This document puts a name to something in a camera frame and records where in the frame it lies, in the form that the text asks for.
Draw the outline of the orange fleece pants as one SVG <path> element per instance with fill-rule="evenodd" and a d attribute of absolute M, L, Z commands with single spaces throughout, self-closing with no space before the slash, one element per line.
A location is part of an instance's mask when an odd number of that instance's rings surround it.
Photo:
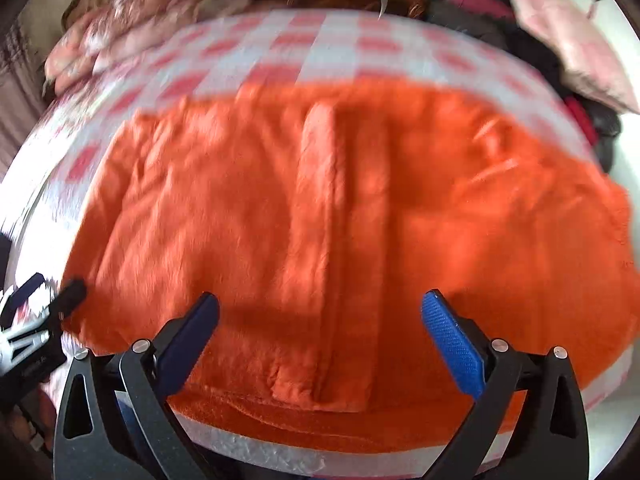
<path fill-rule="evenodd" d="M 438 289 L 578 382 L 639 330 L 622 188 L 471 93 L 405 80 L 247 86 L 137 114 L 96 173 L 65 327 L 124 351 L 203 292 L 220 323 L 172 407 L 305 448 L 447 441 L 469 409 L 421 322 Z"/>

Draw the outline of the pink curtain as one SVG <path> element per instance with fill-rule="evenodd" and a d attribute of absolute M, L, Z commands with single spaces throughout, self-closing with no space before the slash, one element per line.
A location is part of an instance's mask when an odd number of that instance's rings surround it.
<path fill-rule="evenodd" d="M 18 21 L 1 36 L 0 167 L 4 176 L 47 105 L 42 73 Z"/>

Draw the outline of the floral folded quilt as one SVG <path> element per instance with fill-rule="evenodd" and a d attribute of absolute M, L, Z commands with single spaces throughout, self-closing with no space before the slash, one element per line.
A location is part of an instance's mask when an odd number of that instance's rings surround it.
<path fill-rule="evenodd" d="M 76 18 L 44 62 L 60 96 L 79 81 L 157 46 L 198 18 L 205 0 L 111 0 Z"/>

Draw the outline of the pink pillow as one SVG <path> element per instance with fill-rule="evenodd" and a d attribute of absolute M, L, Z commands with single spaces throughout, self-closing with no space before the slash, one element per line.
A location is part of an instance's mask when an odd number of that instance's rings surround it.
<path fill-rule="evenodd" d="M 559 58 L 564 84 L 619 113 L 639 111 L 631 82 L 600 29 L 572 0 L 511 0 L 518 26 Z"/>

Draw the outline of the pink checkered bed sheet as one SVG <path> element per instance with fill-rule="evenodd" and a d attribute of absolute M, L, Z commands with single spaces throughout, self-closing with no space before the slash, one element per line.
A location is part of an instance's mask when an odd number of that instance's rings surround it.
<path fill-rule="evenodd" d="M 408 18 L 342 10 L 277 10 L 220 18 L 88 81 L 54 104 L 1 185 L 1 229 L 14 246 L 8 279 L 63 273 L 96 167 L 137 110 L 185 96 L 231 92 L 247 82 L 301 84 L 404 77 L 471 91 L 568 154 L 592 159 L 576 120 L 518 58 Z"/>

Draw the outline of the black garment on sofa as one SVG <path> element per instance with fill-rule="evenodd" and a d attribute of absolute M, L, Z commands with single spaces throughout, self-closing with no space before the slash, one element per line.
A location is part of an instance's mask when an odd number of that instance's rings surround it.
<path fill-rule="evenodd" d="M 499 27 L 509 53 L 533 66 L 553 88 L 562 86 L 562 65 L 551 49 L 518 25 L 504 22 Z"/>

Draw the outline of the magenta garment on sofa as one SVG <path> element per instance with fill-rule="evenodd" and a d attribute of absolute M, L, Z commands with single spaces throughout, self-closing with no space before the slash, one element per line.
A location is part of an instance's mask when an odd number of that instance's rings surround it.
<path fill-rule="evenodd" d="M 502 31 L 499 27 L 501 23 L 513 23 L 515 25 L 515 15 L 513 11 L 500 0 L 446 0 L 448 3 L 453 3 L 455 6 L 458 6 L 463 11 L 471 12 L 472 14 L 479 15 L 482 18 L 488 18 L 489 21 L 493 22 L 497 27 L 498 31 Z M 591 118 L 585 111 L 582 104 L 578 102 L 576 96 L 574 96 L 574 92 L 570 89 L 567 89 L 564 84 L 560 88 L 553 88 L 555 93 L 560 97 L 563 102 L 564 110 L 567 114 L 570 115 L 571 118 L 577 122 L 580 130 L 584 134 L 587 139 L 589 145 L 594 148 L 598 143 L 599 136 L 597 134 L 596 129 L 592 123 Z"/>

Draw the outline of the black leather sofa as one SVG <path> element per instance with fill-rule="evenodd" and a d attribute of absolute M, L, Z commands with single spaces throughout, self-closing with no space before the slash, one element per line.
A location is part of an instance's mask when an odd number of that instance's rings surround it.
<path fill-rule="evenodd" d="M 513 11 L 509 0 L 500 1 L 505 3 Z M 461 32 L 466 36 L 473 37 L 483 41 L 485 44 L 490 44 L 495 48 L 506 51 L 504 50 L 506 46 L 504 38 L 493 22 L 489 21 L 488 18 L 482 18 L 471 12 L 463 11 L 458 6 L 455 6 L 453 3 L 448 3 L 446 0 L 428 0 L 428 10 L 426 11 L 425 21 L 446 27 L 455 32 Z M 578 102 L 582 104 L 592 120 L 599 136 L 598 143 L 593 148 L 593 151 L 597 156 L 601 168 L 605 172 L 609 172 L 614 162 L 615 138 L 622 131 L 620 118 L 612 108 L 604 104 L 590 100 L 585 96 L 580 96 L 576 92 L 574 92 L 574 96 L 576 96 Z"/>

